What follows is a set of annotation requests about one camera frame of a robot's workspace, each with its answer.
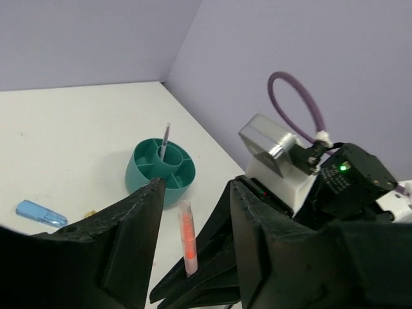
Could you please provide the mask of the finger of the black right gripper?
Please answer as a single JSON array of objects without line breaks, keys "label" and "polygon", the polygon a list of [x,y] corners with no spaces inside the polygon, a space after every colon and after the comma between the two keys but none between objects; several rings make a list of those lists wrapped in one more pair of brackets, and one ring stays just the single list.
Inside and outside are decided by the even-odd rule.
[{"label": "finger of the black right gripper", "polygon": [[188,277],[180,259],[151,290],[151,304],[214,306],[240,301],[230,211],[215,209],[196,241],[198,270]]}]

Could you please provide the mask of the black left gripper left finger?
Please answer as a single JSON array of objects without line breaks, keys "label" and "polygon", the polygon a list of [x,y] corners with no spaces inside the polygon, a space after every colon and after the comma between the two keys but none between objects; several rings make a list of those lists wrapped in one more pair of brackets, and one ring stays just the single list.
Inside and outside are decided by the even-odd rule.
[{"label": "black left gripper left finger", "polygon": [[1,229],[2,308],[143,308],[165,181],[48,234]]}]

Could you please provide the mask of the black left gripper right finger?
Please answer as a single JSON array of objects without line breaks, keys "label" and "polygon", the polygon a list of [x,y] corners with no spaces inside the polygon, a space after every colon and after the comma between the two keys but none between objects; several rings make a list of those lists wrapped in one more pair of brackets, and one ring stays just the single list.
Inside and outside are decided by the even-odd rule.
[{"label": "black left gripper right finger", "polygon": [[244,308],[410,308],[411,225],[337,222],[314,231],[230,185]]}]

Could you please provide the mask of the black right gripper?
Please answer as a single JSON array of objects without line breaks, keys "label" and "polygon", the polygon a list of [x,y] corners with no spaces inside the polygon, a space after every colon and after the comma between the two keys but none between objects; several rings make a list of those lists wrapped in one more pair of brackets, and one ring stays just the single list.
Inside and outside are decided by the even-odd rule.
[{"label": "black right gripper", "polygon": [[376,156],[355,144],[340,143],[319,165],[317,174],[307,175],[294,167],[282,178],[252,157],[245,177],[258,196],[302,225],[396,220],[393,211],[377,201],[398,183]]}]

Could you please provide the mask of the orange highlighter pen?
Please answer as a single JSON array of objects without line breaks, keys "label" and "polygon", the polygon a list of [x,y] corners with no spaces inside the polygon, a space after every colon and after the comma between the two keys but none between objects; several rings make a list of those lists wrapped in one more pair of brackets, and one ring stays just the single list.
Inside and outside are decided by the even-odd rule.
[{"label": "orange highlighter pen", "polygon": [[179,202],[178,219],[180,224],[185,273],[187,277],[190,277],[198,270],[198,258],[194,221],[189,201],[181,200]]}]

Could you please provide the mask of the clear purple gel pen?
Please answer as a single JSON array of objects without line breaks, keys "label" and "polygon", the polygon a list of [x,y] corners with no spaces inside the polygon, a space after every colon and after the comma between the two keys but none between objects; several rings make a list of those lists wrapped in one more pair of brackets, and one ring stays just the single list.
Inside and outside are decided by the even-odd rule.
[{"label": "clear purple gel pen", "polygon": [[166,128],[165,128],[165,133],[164,133],[161,148],[160,148],[159,157],[160,157],[161,161],[163,161],[164,157],[165,157],[165,152],[166,152],[166,149],[167,149],[167,143],[168,143],[168,139],[169,139],[170,128],[171,128],[171,123],[168,122],[167,125],[166,125]]}]

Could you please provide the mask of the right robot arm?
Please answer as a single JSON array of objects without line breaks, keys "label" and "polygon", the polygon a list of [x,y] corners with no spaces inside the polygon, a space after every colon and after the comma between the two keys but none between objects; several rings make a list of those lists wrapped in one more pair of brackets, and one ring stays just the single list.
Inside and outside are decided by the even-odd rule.
[{"label": "right robot arm", "polygon": [[229,181],[183,261],[152,289],[159,308],[410,308],[411,184],[339,143],[295,210],[259,161]]}]

